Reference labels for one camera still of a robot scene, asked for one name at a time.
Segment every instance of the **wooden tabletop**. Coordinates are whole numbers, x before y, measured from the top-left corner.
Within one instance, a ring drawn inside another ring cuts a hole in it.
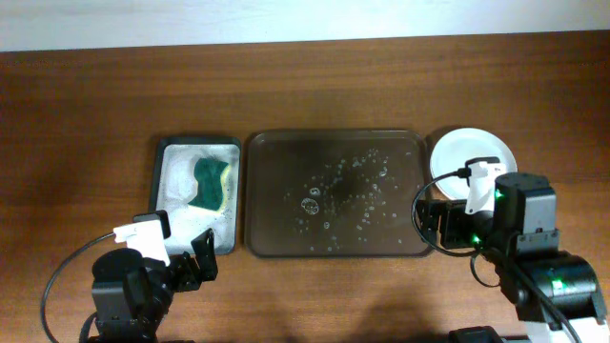
[[[0,341],[45,341],[38,306],[52,271],[146,211],[155,145],[183,133],[485,129],[521,171],[549,177],[561,246],[593,265],[609,299],[609,56],[608,31],[0,54]],[[60,341],[94,311],[91,266],[115,247],[87,251],[55,284]],[[465,259],[263,260],[240,238],[218,267],[215,282],[174,298],[161,340],[524,333]]]

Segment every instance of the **white background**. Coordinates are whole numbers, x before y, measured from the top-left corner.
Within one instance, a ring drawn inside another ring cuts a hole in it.
[[[0,50],[610,29],[610,0],[0,0]]]

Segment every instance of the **brown tray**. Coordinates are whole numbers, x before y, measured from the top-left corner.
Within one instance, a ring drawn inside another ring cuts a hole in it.
[[[410,131],[266,131],[248,148],[245,242],[260,257],[422,257],[425,147]]]

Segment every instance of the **small tray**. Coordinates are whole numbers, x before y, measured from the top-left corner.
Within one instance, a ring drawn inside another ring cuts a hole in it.
[[[411,224],[425,147],[410,131],[266,131],[248,149],[245,243],[260,257],[431,252]]]
[[[186,153],[185,161],[176,161],[178,154]],[[172,235],[165,240],[169,254],[183,252],[193,253],[191,240],[209,228],[214,231],[214,252],[227,254],[235,246],[235,228],[237,218],[237,198],[239,193],[239,167],[241,144],[237,138],[224,136],[168,137],[163,138],[157,146],[152,174],[151,198],[149,212],[165,210],[170,218]],[[193,176],[195,164],[199,158],[213,157],[214,160],[226,162],[230,169],[225,178],[223,195],[225,203],[217,212],[195,208],[189,205],[194,198],[192,187],[197,187]],[[168,170],[171,166],[180,166],[180,172],[174,179],[180,180],[177,191],[169,191]],[[180,193],[189,196],[180,198]]]

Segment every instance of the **cable connector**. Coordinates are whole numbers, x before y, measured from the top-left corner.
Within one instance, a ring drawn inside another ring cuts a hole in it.
[[[470,168],[460,168],[456,171],[456,176],[459,178],[469,178],[472,175]]]

